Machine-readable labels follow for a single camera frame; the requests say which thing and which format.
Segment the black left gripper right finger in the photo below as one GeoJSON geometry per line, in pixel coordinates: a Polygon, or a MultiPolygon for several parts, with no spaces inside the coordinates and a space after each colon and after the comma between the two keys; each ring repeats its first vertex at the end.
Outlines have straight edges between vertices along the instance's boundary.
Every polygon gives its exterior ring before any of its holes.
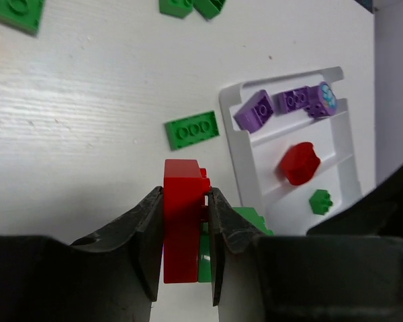
{"type": "Polygon", "coordinates": [[[212,275],[213,305],[220,303],[226,254],[245,252],[252,239],[264,235],[260,229],[238,214],[220,189],[213,187],[208,193],[208,227],[212,275]]]}

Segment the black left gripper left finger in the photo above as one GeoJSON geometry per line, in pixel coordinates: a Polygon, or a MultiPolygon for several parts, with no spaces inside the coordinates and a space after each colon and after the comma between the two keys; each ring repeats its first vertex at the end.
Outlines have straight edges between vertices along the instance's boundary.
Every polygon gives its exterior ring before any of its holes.
{"type": "Polygon", "coordinates": [[[163,188],[71,244],[77,259],[70,321],[149,321],[163,247],[163,188]]]}

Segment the red lego brick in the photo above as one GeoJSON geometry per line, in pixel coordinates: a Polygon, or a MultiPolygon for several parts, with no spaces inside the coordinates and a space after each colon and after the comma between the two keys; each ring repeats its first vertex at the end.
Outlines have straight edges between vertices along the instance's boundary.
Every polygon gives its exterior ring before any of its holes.
{"type": "Polygon", "coordinates": [[[210,190],[207,170],[197,160],[165,161],[163,280],[166,284],[198,280],[201,224],[206,218],[205,196],[210,190]]]}

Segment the red flower lego piece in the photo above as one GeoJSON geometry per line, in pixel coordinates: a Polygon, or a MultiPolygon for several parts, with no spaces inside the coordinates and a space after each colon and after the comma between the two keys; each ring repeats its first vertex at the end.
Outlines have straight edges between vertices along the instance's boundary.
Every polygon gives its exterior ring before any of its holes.
{"type": "Polygon", "coordinates": [[[292,146],[279,163],[279,169],[293,186],[310,181],[321,164],[312,142],[292,146]]]}

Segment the dark purple lego brick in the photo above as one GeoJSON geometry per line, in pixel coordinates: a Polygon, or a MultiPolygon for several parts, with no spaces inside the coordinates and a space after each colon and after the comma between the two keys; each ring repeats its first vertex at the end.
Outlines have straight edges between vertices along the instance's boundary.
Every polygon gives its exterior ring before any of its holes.
{"type": "Polygon", "coordinates": [[[309,87],[300,87],[276,94],[275,98],[282,114],[291,113],[310,105],[309,87]]]}

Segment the purple flower lego piece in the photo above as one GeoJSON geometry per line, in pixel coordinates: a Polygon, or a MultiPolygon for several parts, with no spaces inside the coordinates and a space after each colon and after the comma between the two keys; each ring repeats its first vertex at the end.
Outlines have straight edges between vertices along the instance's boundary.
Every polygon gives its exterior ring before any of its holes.
{"type": "Polygon", "coordinates": [[[325,81],[308,88],[308,102],[304,110],[314,119],[330,117],[337,112],[337,98],[325,81]]]}

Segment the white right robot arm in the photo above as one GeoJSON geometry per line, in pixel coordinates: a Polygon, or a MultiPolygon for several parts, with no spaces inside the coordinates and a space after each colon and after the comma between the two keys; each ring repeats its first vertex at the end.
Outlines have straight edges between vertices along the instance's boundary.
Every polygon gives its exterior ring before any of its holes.
{"type": "Polygon", "coordinates": [[[403,165],[354,205],[310,228],[306,234],[403,238],[403,165]]]}

